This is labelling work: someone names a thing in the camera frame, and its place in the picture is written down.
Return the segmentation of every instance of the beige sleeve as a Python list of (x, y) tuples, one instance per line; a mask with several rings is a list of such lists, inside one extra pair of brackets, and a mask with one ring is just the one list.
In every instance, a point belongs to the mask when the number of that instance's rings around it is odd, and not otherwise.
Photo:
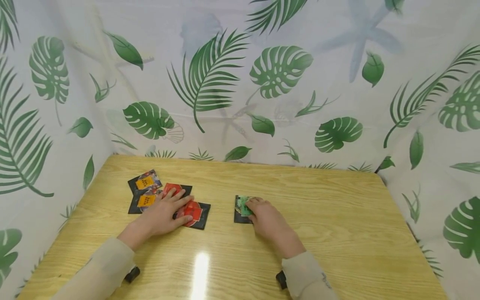
[(52, 300), (104, 300), (134, 268), (134, 252), (116, 238), (108, 239)]
[(294, 300), (337, 300), (325, 273), (310, 252), (282, 260), (287, 286)]

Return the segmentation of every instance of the monstera leaf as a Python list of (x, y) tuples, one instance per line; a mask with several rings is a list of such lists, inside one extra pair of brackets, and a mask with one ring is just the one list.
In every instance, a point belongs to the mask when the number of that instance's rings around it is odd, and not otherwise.
[(41, 36), (32, 46), (29, 65), (32, 69), (32, 81), (36, 91), (45, 100), (55, 98), (55, 111), (58, 115), (57, 102), (65, 103), (68, 96), (68, 69), (63, 57), (65, 46), (56, 37)]
[(341, 149), (344, 143), (356, 141), (362, 133), (363, 125), (351, 117), (336, 118), (323, 123), (315, 135), (315, 147), (320, 152), (330, 153)]
[(147, 139), (157, 140), (167, 134), (166, 129), (175, 127), (175, 121), (163, 108), (150, 102), (136, 102), (123, 110), (127, 122)]
[(473, 197), (460, 203), (445, 219), (444, 237), (463, 258), (475, 254), (480, 264), (480, 199)]
[(276, 98), (290, 92), (312, 62), (313, 56), (297, 46), (267, 48), (253, 63), (250, 77), (263, 98)]
[(17, 252), (10, 252), (22, 239), (18, 229), (0, 230), (0, 288), (10, 274), (11, 265), (18, 257)]
[(438, 113), (438, 120), (459, 132), (480, 129), (480, 71), (453, 92)]

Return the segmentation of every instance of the wood grain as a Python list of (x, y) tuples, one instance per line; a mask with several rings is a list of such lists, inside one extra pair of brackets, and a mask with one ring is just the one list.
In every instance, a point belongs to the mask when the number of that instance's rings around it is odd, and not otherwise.
[(446, 299), (380, 178), (372, 173), (138, 156), (110, 157), (18, 300), (49, 299), (128, 215), (127, 180), (154, 168), (212, 208), (204, 231), (180, 228), (135, 257), (142, 273), (110, 299), (289, 299), (280, 260), (248, 224), (236, 194), (271, 201), (328, 274), (341, 299)]

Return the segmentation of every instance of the trading card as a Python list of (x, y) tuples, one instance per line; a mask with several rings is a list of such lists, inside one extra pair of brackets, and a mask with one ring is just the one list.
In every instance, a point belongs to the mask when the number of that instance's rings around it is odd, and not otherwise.
[(252, 215), (253, 212), (247, 207), (247, 205), (245, 205), (250, 198), (252, 197), (242, 195), (235, 196), (235, 211), (233, 216), (234, 223), (251, 223), (250, 219), (248, 219), (248, 216)]
[(158, 178), (155, 170), (150, 170), (140, 176), (132, 178), (128, 181), (132, 194), (135, 195), (135, 191), (158, 189), (162, 186), (162, 182)]
[(149, 206), (155, 202), (155, 198), (159, 195), (162, 190), (151, 189), (151, 190), (137, 190), (133, 194), (132, 202), (130, 203), (130, 208), (128, 209), (129, 214), (141, 214)]
[(163, 188), (164, 194), (165, 195), (168, 194), (168, 192), (173, 188), (175, 188), (175, 193), (173, 194), (173, 196), (175, 196), (177, 193), (179, 193), (182, 189), (185, 190), (185, 194), (183, 194), (182, 197), (189, 196), (190, 193), (192, 192), (192, 186), (191, 185), (173, 184), (173, 183), (167, 182), (165, 184), (165, 187)]
[(204, 230), (209, 211), (210, 204), (189, 201), (186, 205), (182, 206), (176, 213), (174, 213), (173, 218), (176, 219), (181, 216), (191, 215), (193, 220), (184, 226)]

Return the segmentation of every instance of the palm leaf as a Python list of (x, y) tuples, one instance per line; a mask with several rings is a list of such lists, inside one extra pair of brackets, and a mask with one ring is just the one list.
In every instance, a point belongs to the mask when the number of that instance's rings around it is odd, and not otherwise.
[(222, 35), (216, 35), (205, 45), (203, 45), (194, 54), (190, 67), (185, 68), (185, 59), (183, 57), (182, 81), (172, 65), (172, 76), (170, 71), (168, 77), (173, 88), (182, 101), (193, 110), (193, 118), (202, 133), (205, 133), (197, 119), (197, 112), (209, 111), (231, 106), (232, 100), (228, 93), (234, 91), (223, 88), (223, 86), (235, 85), (234, 81), (240, 78), (230, 72), (225, 71), (229, 68), (240, 68), (235, 64), (235, 60), (241, 60), (244, 57), (232, 56), (233, 53), (246, 49), (244, 46), (248, 43), (242, 43), (248, 37), (247, 34), (236, 34), (233, 31), (226, 40), (224, 40), (226, 31)]
[(52, 197), (34, 187), (42, 171), (52, 141), (42, 134), (43, 126), (37, 126), (40, 118), (38, 109), (21, 113), (26, 108), (30, 95), (17, 99), (23, 89), (15, 92), (10, 87), (16, 74), (13, 68), (6, 70), (7, 59), (0, 59), (0, 194), (7, 194), (23, 188)]
[(428, 102), (434, 102), (432, 96), (440, 96), (448, 93), (446, 86), (447, 80), (459, 81), (460, 73), (467, 73), (462, 69), (467, 65), (476, 65), (480, 61), (480, 45), (470, 48), (463, 48), (455, 57), (448, 68), (433, 81), (430, 81), (435, 75), (431, 75), (423, 81), (411, 94), (406, 96), (407, 86), (401, 86), (390, 104), (390, 116), (394, 122), (394, 126), (388, 132), (384, 140), (384, 148), (387, 148), (388, 138), (395, 128), (406, 127), (413, 117), (421, 114)]
[[(250, 3), (262, 2), (265, 0), (253, 0)], [(290, 20), (300, 9), (307, 3), (307, 0), (273, 0), (267, 7), (261, 8), (259, 11), (249, 14), (252, 18), (247, 22), (252, 22), (252, 25), (247, 28), (248, 32), (262, 30), (262, 34), (272, 23), (272, 32), (277, 23), (278, 29), (282, 27), (288, 20)]]
[(206, 150), (203, 152), (200, 151), (200, 148), (198, 148), (198, 154), (189, 152), (189, 156), (190, 156), (190, 159), (193, 159), (193, 160), (207, 160), (207, 161), (213, 160), (213, 156), (210, 156)]
[(0, 50), (2, 53), (5, 53), (8, 44), (11, 44), (13, 48), (12, 27), (20, 39), (13, 0), (0, 0)]

